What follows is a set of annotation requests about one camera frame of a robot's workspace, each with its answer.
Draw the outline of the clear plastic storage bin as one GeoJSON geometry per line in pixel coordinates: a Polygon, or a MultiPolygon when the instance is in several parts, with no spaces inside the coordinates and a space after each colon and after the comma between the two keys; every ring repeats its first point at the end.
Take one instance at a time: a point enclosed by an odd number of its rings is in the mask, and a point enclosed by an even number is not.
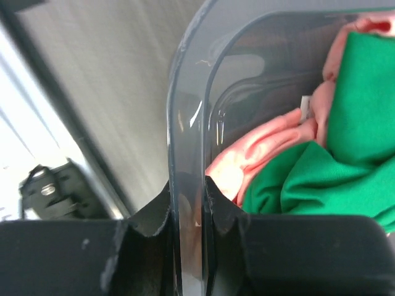
{"type": "Polygon", "coordinates": [[[206,1],[175,53],[167,97],[168,170],[175,233],[178,295],[205,292],[200,254],[189,255],[187,236],[201,216],[209,94],[227,49],[251,23],[290,12],[388,10],[393,1],[206,1]]]}

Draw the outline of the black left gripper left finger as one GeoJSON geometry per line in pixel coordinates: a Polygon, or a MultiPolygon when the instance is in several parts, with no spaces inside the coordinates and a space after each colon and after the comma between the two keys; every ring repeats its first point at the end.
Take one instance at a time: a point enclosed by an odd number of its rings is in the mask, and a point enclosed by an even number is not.
{"type": "Polygon", "coordinates": [[[170,192],[127,220],[1,223],[2,295],[172,295],[170,192]]]}

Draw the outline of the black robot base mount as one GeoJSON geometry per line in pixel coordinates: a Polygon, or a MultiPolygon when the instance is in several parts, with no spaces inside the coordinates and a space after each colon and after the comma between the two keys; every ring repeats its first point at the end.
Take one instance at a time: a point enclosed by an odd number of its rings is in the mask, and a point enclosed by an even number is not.
{"type": "Polygon", "coordinates": [[[57,168],[37,165],[20,183],[19,218],[33,211],[41,220],[109,219],[81,170],[69,161],[57,168]]]}

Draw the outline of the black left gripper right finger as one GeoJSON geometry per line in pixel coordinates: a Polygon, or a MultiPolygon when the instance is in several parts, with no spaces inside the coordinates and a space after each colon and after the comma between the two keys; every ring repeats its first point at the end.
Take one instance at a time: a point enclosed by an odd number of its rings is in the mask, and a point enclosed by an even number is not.
{"type": "Polygon", "coordinates": [[[393,295],[394,250],[366,216],[253,215],[205,180],[207,295],[393,295]]]}

